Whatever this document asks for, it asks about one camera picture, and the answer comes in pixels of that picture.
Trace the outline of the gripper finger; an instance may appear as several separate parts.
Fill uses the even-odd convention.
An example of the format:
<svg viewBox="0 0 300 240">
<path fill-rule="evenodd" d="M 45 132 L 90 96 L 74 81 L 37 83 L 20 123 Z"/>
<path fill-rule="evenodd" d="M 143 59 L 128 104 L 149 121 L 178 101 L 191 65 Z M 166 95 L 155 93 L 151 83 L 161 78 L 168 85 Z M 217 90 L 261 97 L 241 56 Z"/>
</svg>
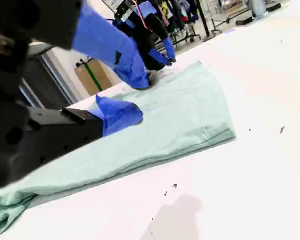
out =
<svg viewBox="0 0 300 240">
<path fill-rule="evenodd" d="M 176 60 L 175 46 L 174 46 L 173 42 L 171 41 L 171 39 L 169 37 L 164 39 L 162 42 L 166 49 L 168 59 L 172 63 L 175 63 L 177 60 Z"/>
<path fill-rule="evenodd" d="M 164 55 L 162 55 L 160 52 L 158 52 L 156 48 L 152 48 L 148 54 L 162 65 L 165 65 L 165 66 L 172 65 L 170 60 L 167 57 L 165 57 Z"/>
<path fill-rule="evenodd" d="M 91 110 L 29 108 L 24 132 L 24 165 L 41 167 L 91 142 L 136 126 L 143 112 L 134 103 L 95 97 Z"/>
<path fill-rule="evenodd" d="M 134 89 L 151 86 L 137 45 L 85 0 L 0 0 L 0 90 L 19 86 L 32 40 L 100 60 Z"/>
</svg>

